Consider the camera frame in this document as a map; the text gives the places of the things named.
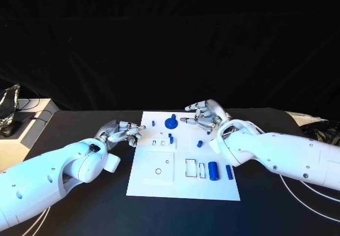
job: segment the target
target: black device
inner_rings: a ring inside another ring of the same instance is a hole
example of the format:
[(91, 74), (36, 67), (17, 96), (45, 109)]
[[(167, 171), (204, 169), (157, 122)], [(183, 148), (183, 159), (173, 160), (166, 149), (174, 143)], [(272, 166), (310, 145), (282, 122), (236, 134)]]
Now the black device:
[(3, 129), (1, 129), (1, 135), (9, 138), (17, 131), (17, 129), (20, 128), (21, 126), (21, 122), (19, 121), (13, 121), (10, 123), (10, 125), (7, 125)]

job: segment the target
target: white cable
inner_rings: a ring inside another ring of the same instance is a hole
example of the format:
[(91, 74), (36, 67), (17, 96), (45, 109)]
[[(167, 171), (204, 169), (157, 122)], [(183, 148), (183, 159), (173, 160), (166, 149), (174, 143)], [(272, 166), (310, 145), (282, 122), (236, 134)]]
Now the white cable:
[(282, 182), (284, 182), (284, 185), (285, 185), (285, 187), (287, 187), (287, 189), (288, 189), (291, 195), (295, 197), (295, 199), (300, 201), (300, 203), (301, 203), (312, 212), (315, 212), (318, 215), (321, 215), (323, 217), (328, 218), (330, 220), (334, 220), (334, 221), (340, 222), (340, 220), (337, 220), (337, 219), (334, 219), (334, 218), (331, 218), (331, 217), (323, 215), (321, 213), (318, 213), (315, 210), (312, 210), (312, 209), (302, 203), (302, 201), (298, 199), (298, 197), (294, 195), (291, 189), (288, 188), (288, 186), (287, 186), (287, 184), (285, 184), (285, 181), (284, 181), (284, 178), (282, 178), (281, 175), (279, 175), (279, 177), (281, 177), (281, 180), (282, 180)]
[(30, 229), (34, 227), (34, 225), (37, 224), (37, 222), (39, 222), (39, 220), (40, 220), (40, 218), (42, 218), (42, 216), (43, 216), (43, 213), (46, 212), (46, 210), (42, 212), (42, 214), (40, 214), (40, 216), (39, 216), (39, 218), (37, 218), (37, 220), (34, 221), (34, 223), (33, 223), (33, 225), (32, 225), (32, 227), (27, 229), (27, 231), (23, 233), (23, 235), (21, 236), (24, 236), (27, 233), (29, 233), (29, 231), (30, 231)]
[(40, 222), (40, 225), (39, 225), (39, 227), (37, 227), (37, 230), (39, 230), (39, 228), (40, 228), (40, 226), (42, 226), (42, 224), (43, 224), (43, 222), (45, 222), (45, 219), (46, 219), (46, 217), (47, 217), (47, 212), (46, 212), (46, 215), (45, 215), (45, 217), (43, 217), (43, 219), (42, 219), (42, 222)]
[(311, 186), (310, 185), (307, 185), (302, 181), (301, 181), (301, 183), (307, 186), (307, 188), (311, 190), (311, 191), (314, 191), (318, 195), (321, 195), (323, 197), (325, 197), (325, 198), (328, 198), (328, 199), (331, 199), (331, 200), (334, 200), (334, 201), (337, 201), (337, 202), (340, 202), (340, 200), (338, 199), (336, 199), (336, 198), (333, 198), (333, 197), (330, 197), (330, 196), (327, 196), (327, 195), (324, 195), (323, 193), (320, 193), (314, 188), (311, 188)]

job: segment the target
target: crumpled foil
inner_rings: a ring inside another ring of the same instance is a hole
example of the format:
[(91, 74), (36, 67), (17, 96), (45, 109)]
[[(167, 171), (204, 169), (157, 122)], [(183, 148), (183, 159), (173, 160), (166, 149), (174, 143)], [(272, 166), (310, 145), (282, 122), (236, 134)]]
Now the crumpled foil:
[(10, 125), (13, 121), (16, 107), (19, 105), (19, 91), (19, 84), (0, 91), (0, 130)]

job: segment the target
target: blue object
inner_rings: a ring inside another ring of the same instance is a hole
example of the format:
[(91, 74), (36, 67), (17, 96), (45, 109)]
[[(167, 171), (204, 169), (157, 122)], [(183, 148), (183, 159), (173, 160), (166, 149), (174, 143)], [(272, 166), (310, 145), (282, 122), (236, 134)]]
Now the blue object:
[(209, 177), (212, 181), (219, 180), (217, 176), (217, 163), (215, 161), (207, 163), (207, 168), (209, 168)]
[(226, 168), (227, 178), (232, 180), (232, 169), (230, 169), (230, 166), (226, 165), (225, 168)]
[(199, 148), (202, 147), (202, 144), (203, 144), (203, 142), (202, 142), (202, 141), (199, 141), (199, 143), (197, 143), (197, 147), (199, 147)]
[(176, 120), (176, 115), (171, 115), (171, 118), (166, 119), (166, 128), (167, 129), (174, 129), (179, 125), (179, 122)]

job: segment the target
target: black table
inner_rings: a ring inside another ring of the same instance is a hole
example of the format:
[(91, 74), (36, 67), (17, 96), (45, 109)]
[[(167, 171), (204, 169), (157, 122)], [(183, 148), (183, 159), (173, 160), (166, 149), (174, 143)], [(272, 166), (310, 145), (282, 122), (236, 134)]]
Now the black table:
[[(265, 108), (227, 109), (227, 112), (233, 118), (251, 120), (265, 132), (302, 136), (292, 118), (282, 111)], [(141, 114), (142, 111), (59, 111), (27, 158), (91, 138), (101, 125), (112, 119), (140, 123)], [(251, 160), (235, 168), (240, 202), (132, 197), (125, 194), (134, 148), (122, 142), (111, 152), (121, 158), (115, 173), (102, 171), (98, 178), (76, 186), (66, 198), (52, 206), (39, 236), (338, 234), (338, 223), (318, 216), (298, 203), (279, 176), (256, 161)], [(285, 179), (304, 200), (315, 200), (311, 204), (317, 207), (324, 198), (311, 197), (310, 190), (298, 181)], [(21, 235), (36, 218), (0, 235)]]

